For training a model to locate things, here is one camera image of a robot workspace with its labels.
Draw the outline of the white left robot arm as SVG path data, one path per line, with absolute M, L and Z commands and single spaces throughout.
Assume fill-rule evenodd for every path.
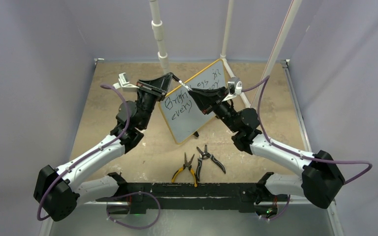
M 109 196 L 114 201 L 121 201 L 126 197 L 126 186 L 117 181 L 119 174 L 92 181 L 87 178 L 139 144 L 155 105 L 165 99 L 174 76 L 168 72 L 156 79 L 138 80 L 132 84 L 122 73 L 117 83 L 100 85 L 115 92 L 122 101 L 115 117 L 116 124 L 90 150 L 58 167 L 46 165 L 39 171 L 33 193 L 39 204 L 38 221 L 48 218 L 61 221 L 91 200 Z

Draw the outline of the white whiteboard marker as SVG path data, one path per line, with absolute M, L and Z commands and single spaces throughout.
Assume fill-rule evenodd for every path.
M 179 81 L 179 84 L 182 86 L 182 87 L 184 87 L 186 90 L 188 90 L 188 91 L 191 91 L 192 89 L 188 86 L 188 85 L 186 85 L 183 81 Z

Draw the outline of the yellow framed whiteboard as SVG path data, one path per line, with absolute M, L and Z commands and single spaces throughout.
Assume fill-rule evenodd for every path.
M 187 79 L 185 84 L 192 89 L 219 89 L 226 86 L 225 72 L 223 60 L 218 59 Z M 159 108 L 176 144 L 183 143 L 214 117 L 213 113 L 203 114 L 182 85 L 169 92 Z

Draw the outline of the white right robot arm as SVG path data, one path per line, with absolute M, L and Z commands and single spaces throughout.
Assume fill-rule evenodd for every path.
M 314 206 L 327 209 L 346 181 L 338 168 L 338 161 L 320 150 L 306 152 L 266 137 L 256 109 L 236 111 L 225 98 L 228 89 L 192 88 L 188 91 L 199 110 L 208 115 L 214 113 L 234 135 L 231 137 L 239 151 L 261 156 L 291 170 L 293 176 L 269 175 L 257 186 L 257 195 L 268 200 L 274 195 L 286 194 L 305 197 Z

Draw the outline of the black marker cap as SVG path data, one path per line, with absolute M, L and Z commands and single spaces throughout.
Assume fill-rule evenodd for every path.
M 180 82 L 180 79 L 176 76 L 176 75 L 172 75 L 172 78 L 173 78 L 173 80 L 175 80 L 176 82 Z

